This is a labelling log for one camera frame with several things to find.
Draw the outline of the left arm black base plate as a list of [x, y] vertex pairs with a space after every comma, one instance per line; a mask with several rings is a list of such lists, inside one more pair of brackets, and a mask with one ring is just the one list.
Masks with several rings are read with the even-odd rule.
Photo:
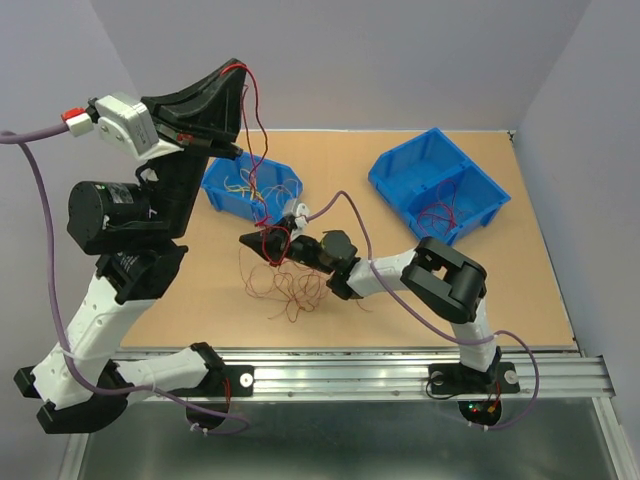
[[207, 373], [195, 387], [176, 388], [169, 393], [178, 397], [251, 397], [253, 395], [255, 369], [252, 365], [225, 364]]

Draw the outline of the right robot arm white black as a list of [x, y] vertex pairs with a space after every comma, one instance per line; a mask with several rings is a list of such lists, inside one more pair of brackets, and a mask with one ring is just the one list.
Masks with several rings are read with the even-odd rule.
[[274, 265], [290, 260], [328, 276], [327, 286], [343, 300], [386, 292], [409, 291], [451, 325], [460, 348], [460, 378], [482, 390], [497, 374], [501, 352], [486, 313], [486, 270], [433, 237], [394, 256], [367, 259], [342, 230], [329, 230], [320, 240], [294, 236], [283, 226], [247, 233], [239, 242]]

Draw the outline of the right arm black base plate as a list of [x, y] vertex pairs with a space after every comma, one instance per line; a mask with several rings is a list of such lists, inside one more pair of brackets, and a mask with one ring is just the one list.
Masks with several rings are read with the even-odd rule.
[[437, 396], [515, 394], [521, 391], [512, 362], [500, 362], [493, 372], [478, 372], [461, 363], [435, 363], [429, 366], [431, 393]]

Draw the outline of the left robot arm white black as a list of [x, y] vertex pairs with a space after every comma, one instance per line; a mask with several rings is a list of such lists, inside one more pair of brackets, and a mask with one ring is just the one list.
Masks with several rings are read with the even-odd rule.
[[123, 337], [176, 278], [179, 244], [211, 157], [237, 158], [247, 66], [236, 59], [194, 84], [161, 95], [113, 93], [65, 112], [59, 123], [3, 133], [27, 150], [61, 134], [97, 132], [137, 161], [132, 183], [82, 181], [68, 199], [68, 234], [96, 257], [87, 293], [38, 364], [19, 369], [21, 394], [38, 399], [49, 434], [94, 433], [135, 403], [161, 396], [186, 407], [192, 429], [215, 433], [230, 418], [237, 375], [205, 342], [174, 354], [118, 361]]

